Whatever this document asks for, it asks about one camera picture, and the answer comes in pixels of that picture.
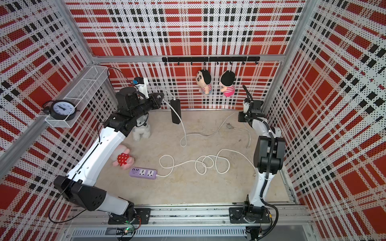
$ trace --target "pink plush toy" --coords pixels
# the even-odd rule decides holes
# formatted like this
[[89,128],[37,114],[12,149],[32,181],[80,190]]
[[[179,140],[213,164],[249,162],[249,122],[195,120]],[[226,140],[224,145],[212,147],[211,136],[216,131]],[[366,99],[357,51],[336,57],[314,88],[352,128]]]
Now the pink plush toy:
[[129,169],[134,164],[134,157],[130,156],[129,153],[130,149],[119,144],[110,156],[114,161],[113,166],[120,165],[124,170]]

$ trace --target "hanging plush doll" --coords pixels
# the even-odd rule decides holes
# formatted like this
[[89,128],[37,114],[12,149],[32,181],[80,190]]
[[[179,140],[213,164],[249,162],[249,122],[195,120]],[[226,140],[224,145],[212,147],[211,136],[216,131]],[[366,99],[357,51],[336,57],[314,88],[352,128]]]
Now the hanging plush doll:
[[212,92],[212,78],[210,77],[209,71],[202,69],[197,72],[196,82],[201,87],[201,91],[204,94],[210,94]]
[[222,73],[220,77],[220,86],[222,89],[220,90],[226,97],[230,97],[235,93],[235,87],[233,83],[235,82],[235,73],[230,70]]

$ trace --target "plaid wall panel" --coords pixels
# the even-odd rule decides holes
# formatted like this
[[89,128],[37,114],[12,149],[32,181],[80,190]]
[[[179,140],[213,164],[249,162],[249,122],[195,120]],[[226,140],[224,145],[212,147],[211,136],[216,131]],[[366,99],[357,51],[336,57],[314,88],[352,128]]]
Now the plaid wall panel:
[[[203,63],[104,63],[108,67],[120,69],[120,72],[110,69],[110,79],[113,87],[118,91],[122,87],[131,86],[129,81],[134,77],[141,76],[149,79],[148,90],[160,92],[158,87],[167,89],[181,100],[181,108],[229,108],[242,109],[243,101],[247,97],[242,85],[246,85],[254,99],[264,100],[266,93],[279,67],[279,62],[258,62],[242,63],[233,62],[209,62]],[[201,69],[209,70],[212,76],[213,91],[209,95],[202,94],[200,87],[196,84],[195,77],[197,71]],[[219,78],[223,72],[231,70],[236,75],[235,94],[225,97],[219,86]],[[165,99],[171,96],[165,93]]]
[[88,64],[54,1],[0,3],[0,155]]
[[283,54],[305,0],[65,0],[96,56]]
[[[71,129],[50,128],[16,162],[0,181],[0,240],[52,240],[64,224],[53,224],[48,212],[59,196],[53,181],[66,175],[98,138],[115,105],[102,86]],[[51,213],[54,220],[66,220],[72,204],[60,198]]]
[[318,1],[269,108],[324,240],[386,239],[386,1]]

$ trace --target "beige floor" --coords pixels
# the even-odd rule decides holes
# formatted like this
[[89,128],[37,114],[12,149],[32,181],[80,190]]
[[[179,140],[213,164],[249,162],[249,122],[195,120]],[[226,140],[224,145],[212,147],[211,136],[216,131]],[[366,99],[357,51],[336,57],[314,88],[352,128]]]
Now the beige floor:
[[[223,120],[236,111],[182,111],[187,133],[200,132],[211,134],[217,130]],[[234,127],[246,127],[237,121],[237,113],[228,118],[226,123]],[[160,175],[166,175],[170,169],[159,165],[162,155],[172,155],[176,164],[195,160],[201,155],[216,155],[222,148],[233,149],[245,154],[253,162],[257,137],[253,129],[247,125],[251,133],[251,145],[246,148],[248,134],[237,129],[228,129],[226,123],[220,131],[211,137],[189,136],[188,145],[180,147],[179,140],[183,137],[181,124],[171,122],[170,111],[155,111],[150,113],[149,123],[152,133],[149,139],[135,142],[130,134],[123,144],[132,150],[135,157],[135,167],[156,169]],[[156,180],[132,178],[128,170],[113,167],[112,161],[103,167],[95,186],[105,189],[110,194],[125,198],[135,204],[192,204],[192,203],[229,203],[243,202],[249,193],[253,181],[254,170],[248,161],[240,154],[223,151],[220,156],[227,157],[230,169],[225,174],[217,173],[213,167],[205,175],[199,175],[194,162],[175,167],[168,177],[157,177]],[[164,166],[171,166],[169,157],[163,159]],[[218,161],[219,171],[225,171],[227,163]],[[280,174],[271,182],[267,201],[289,201]]]

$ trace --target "clock face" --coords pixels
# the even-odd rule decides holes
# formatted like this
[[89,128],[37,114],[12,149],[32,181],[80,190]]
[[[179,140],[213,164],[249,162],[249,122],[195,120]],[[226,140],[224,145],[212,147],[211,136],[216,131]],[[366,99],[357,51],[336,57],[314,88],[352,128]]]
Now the clock face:
[[75,106],[65,101],[56,102],[52,109],[55,113],[64,116],[71,115],[75,112]]

